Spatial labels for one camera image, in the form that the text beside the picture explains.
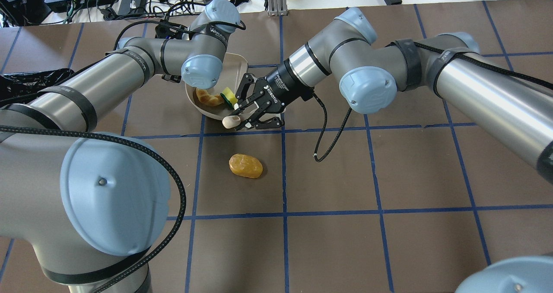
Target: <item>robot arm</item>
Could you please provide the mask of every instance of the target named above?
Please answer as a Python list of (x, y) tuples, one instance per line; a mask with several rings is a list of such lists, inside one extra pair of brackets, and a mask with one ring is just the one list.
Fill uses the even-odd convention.
[[(123, 39), (118, 50), (31, 103), (0, 109), (0, 125), (91, 131), (154, 74), (212, 87), (239, 23), (233, 4), (213, 0), (192, 23), (189, 40)], [(30, 242), (50, 280), (71, 292), (90, 292), (140, 261), (156, 241), (170, 185), (152, 157), (109, 137), (72, 136), (0, 129), (0, 236)], [(149, 279), (146, 264), (108, 292), (150, 292)]]
[[(259, 118), (282, 112), (297, 98), (308, 100), (314, 86), (330, 74), (350, 107), (361, 114), (388, 106), (397, 91), (428, 86), (553, 183), (551, 94), (482, 67), (480, 62), (486, 59), (466, 33), (403, 39), (373, 49), (376, 37), (363, 13), (350, 8), (267, 76), (255, 80), (246, 74), (237, 91), (235, 111), (224, 123), (237, 130), (282, 126), (278, 118), (268, 122)], [(458, 53), (472, 61), (454, 57)], [(246, 97), (252, 86), (251, 96)], [(257, 110), (240, 118), (252, 104)]]

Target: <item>yellow sponge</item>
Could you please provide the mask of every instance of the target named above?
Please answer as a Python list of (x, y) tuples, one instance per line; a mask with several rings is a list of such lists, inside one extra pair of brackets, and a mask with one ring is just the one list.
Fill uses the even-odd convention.
[(238, 103), (238, 99), (236, 98), (235, 94), (230, 90), (229, 87), (225, 88), (223, 92), (221, 92), (221, 96), (223, 97), (223, 100), (229, 104), (231, 108), (235, 106), (236, 103)]

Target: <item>black strap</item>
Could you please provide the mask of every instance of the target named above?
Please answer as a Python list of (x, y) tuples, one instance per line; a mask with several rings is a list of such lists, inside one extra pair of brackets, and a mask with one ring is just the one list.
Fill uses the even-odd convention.
[(10, 133), (10, 132), (0, 132), (0, 143), (2, 143), (3, 141), (6, 141), (6, 139), (8, 139), (8, 137), (14, 135), (15, 133)]
[(358, 37), (346, 39), (346, 40), (342, 41), (341, 43), (338, 43), (338, 45), (336, 45), (336, 47), (334, 47), (334, 49), (332, 49), (332, 52), (330, 52), (330, 55), (328, 56), (328, 64), (330, 64), (330, 60), (332, 59), (332, 55), (334, 55), (334, 52), (336, 52), (338, 49), (340, 49), (340, 47), (342, 47), (342, 45), (345, 45), (348, 42), (357, 41), (357, 40), (358, 41), (365, 41), (366, 43), (369, 43), (365, 39), (358, 38)]
[(111, 278), (114, 275), (117, 275), (118, 273), (120, 273), (121, 271), (131, 267), (134, 263), (140, 260), (140, 258), (142, 258), (142, 256), (144, 256), (144, 254), (148, 252), (148, 250), (150, 250), (150, 248), (142, 252), (133, 254), (131, 256), (127, 256), (123, 260), (109, 267), (96, 270), (96, 271), (91, 271), (90, 273), (76, 274), (76, 275), (59, 274), (59, 273), (50, 271), (48, 269), (45, 269), (44, 267), (42, 267), (42, 271), (44, 275), (48, 277), (48, 279), (57, 283), (64, 283), (69, 285), (94, 283), (97, 281)]
[(405, 59), (405, 66), (407, 67), (407, 86), (405, 89), (401, 90), (401, 92), (416, 88), (416, 86), (420, 84), (423, 77), (423, 67), (420, 62), (420, 55), (415, 42), (409, 38), (399, 39), (393, 41), (387, 46), (390, 45), (395, 45), (399, 51), (401, 51), (403, 59)]
[(204, 24), (198, 27), (197, 29), (194, 29), (194, 33), (190, 36), (192, 38), (193, 35), (200, 34), (200, 35), (208, 35), (211, 37), (214, 37), (218, 39), (225, 47), (229, 45), (229, 33), (221, 31), (217, 26), (212, 24)]
[(86, 98), (86, 96), (83, 96), (81, 92), (68, 86), (50, 86), (49, 88), (42, 89), (39, 92), (51, 92), (65, 96), (74, 102), (81, 110), (81, 115), (83, 116), (86, 124), (85, 131), (89, 132), (96, 128), (96, 125), (98, 124), (98, 114), (96, 114), (94, 105)]
[(5, 110), (12, 110), (15, 112), (19, 112), (20, 114), (24, 114), (27, 117), (32, 118), (36, 122), (40, 123), (41, 126), (43, 126), (45, 129), (52, 129), (52, 130), (59, 130), (60, 127), (57, 126), (57, 124), (48, 118), (45, 114), (42, 112), (39, 112), (36, 109), (30, 108), (27, 105), (20, 105), (20, 104), (13, 104), (3, 107), (2, 109)]
[(541, 152), (540, 157), (537, 159), (536, 169), (544, 179), (553, 184), (553, 142), (549, 143), (543, 152)]
[(321, 70), (321, 72), (326, 76), (330, 76), (330, 72), (328, 72), (328, 70), (326, 70), (326, 68), (324, 68), (324, 66), (320, 63), (316, 55), (313, 53), (313, 50), (311, 50), (309, 43), (305, 43), (305, 48), (307, 49), (309, 56), (314, 61), (315, 65), (317, 65), (317, 67)]
[(162, 51), (159, 54), (159, 60), (162, 63), (163, 72), (166, 75), (170, 75), (169, 72), (167, 71), (167, 67), (165, 66), (165, 45), (167, 45), (167, 41), (169, 41), (169, 39), (164, 40), (162, 43)]
[(432, 85), (434, 93), (441, 99), (442, 97), (440, 96), (440, 94), (438, 94), (438, 90), (436, 88), (438, 77), (440, 76), (442, 70), (444, 70), (444, 67), (448, 65), (449, 62), (455, 57), (455, 55), (459, 53), (475, 52), (468, 48), (453, 48), (444, 50), (444, 52), (442, 52), (442, 54), (434, 61), (434, 63), (432, 63), (432, 65), (428, 69), (428, 73), (426, 74), (426, 81), (428, 82), (428, 84)]

